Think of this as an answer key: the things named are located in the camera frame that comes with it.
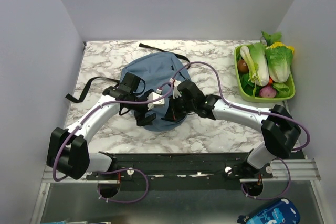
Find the blue student backpack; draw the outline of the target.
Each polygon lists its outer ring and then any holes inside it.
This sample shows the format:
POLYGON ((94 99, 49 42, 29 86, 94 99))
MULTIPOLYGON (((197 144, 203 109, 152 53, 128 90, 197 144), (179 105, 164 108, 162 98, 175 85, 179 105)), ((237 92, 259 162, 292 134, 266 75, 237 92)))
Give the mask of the blue student backpack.
MULTIPOLYGON (((146 115, 156 114, 156 119, 153 121, 153 125, 140 127, 154 132, 169 131, 178 127, 187 117, 185 116, 179 123, 172 123, 161 119, 168 110, 168 97, 173 92, 173 85, 170 83, 170 79, 173 78, 181 82, 191 80, 188 68, 182 64, 183 61, 188 62, 189 59, 179 54, 157 49, 155 53, 136 59, 122 69, 120 80, 117 81, 116 86, 121 82, 124 75, 129 72, 144 79, 146 83, 146 92, 149 94, 151 92, 159 93, 165 100, 165 106, 153 108, 146 113, 146 115)), ((134 112, 127 108, 123 108, 118 115, 122 116, 128 112, 131 112, 134 115, 134 112)))

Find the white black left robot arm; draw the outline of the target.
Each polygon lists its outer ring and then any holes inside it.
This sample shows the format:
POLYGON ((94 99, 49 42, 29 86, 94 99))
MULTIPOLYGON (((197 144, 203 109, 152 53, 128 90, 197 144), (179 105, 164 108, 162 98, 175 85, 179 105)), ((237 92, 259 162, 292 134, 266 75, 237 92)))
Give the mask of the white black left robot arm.
POLYGON ((47 165, 53 179, 80 179, 87 172, 98 172, 104 179, 116 175, 113 157, 107 153, 90 153, 88 145, 95 134, 123 108, 144 112, 148 92, 143 78, 126 73, 116 87, 108 87, 101 98, 84 116, 66 129, 55 128, 50 136, 47 165))

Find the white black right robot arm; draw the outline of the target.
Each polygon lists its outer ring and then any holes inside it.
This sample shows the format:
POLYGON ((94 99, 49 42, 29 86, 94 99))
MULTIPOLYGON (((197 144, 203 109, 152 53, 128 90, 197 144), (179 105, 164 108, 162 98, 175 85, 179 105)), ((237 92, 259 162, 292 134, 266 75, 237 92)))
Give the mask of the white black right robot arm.
POLYGON ((252 149, 240 165, 241 177, 255 177, 267 163, 276 158, 288 158, 301 134, 300 127, 280 105, 254 110, 250 106, 224 102, 218 95, 204 95, 189 80, 175 81, 168 101, 167 121, 177 122, 195 113, 202 118, 238 123, 262 134, 264 142, 252 149))

